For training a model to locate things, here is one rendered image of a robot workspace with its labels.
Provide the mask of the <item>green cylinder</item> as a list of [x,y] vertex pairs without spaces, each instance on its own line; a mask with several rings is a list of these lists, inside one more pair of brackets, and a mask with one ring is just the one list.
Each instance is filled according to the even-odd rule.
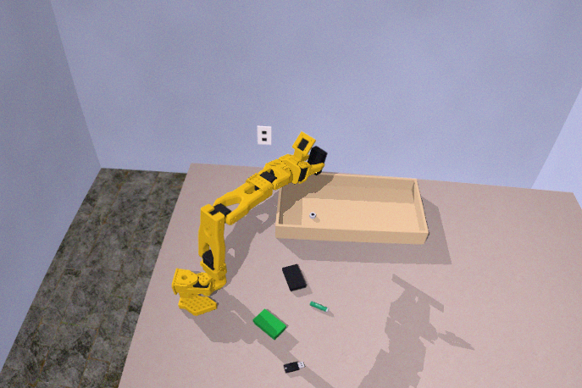
[[310,306],[315,307],[315,308],[318,308],[320,310],[323,310],[326,313],[329,311],[329,309],[327,307],[324,307],[324,306],[322,306],[320,304],[317,304],[316,302],[310,302]]

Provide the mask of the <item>black usb flash drive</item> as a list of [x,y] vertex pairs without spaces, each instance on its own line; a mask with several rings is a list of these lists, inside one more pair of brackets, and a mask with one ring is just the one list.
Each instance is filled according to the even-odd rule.
[[297,371],[301,368],[304,368],[303,366],[303,362],[294,362],[294,363],[288,363],[288,364],[284,364],[284,369],[285,369],[285,373],[290,373],[293,371]]

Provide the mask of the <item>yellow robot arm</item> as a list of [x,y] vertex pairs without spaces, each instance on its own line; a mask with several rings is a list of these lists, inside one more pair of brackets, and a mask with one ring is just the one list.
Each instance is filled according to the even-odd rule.
[[[284,162],[273,160],[265,164],[258,174],[249,177],[245,184],[216,199],[213,206],[208,204],[201,208],[198,254],[206,273],[194,274],[190,270],[178,269],[174,287],[180,295],[179,308],[186,309],[194,316],[217,309],[217,303],[208,296],[220,290],[227,282],[224,224],[234,224],[247,215],[249,210],[272,196],[273,190],[288,185],[290,175],[291,171]],[[237,203],[240,203],[238,208],[232,212],[226,207]]]

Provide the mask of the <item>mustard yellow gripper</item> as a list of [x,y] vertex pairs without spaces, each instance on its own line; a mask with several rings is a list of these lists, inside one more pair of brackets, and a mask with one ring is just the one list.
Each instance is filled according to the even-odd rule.
[[308,160],[308,153],[315,142],[316,140],[311,136],[301,132],[292,146],[295,149],[294,155],[286,154],[279,158],[291,171],[289,183],[301,184],[308,179],[309,175],[319,172],[324,167],[324,163],[310,165],[308,162],[303,162]]

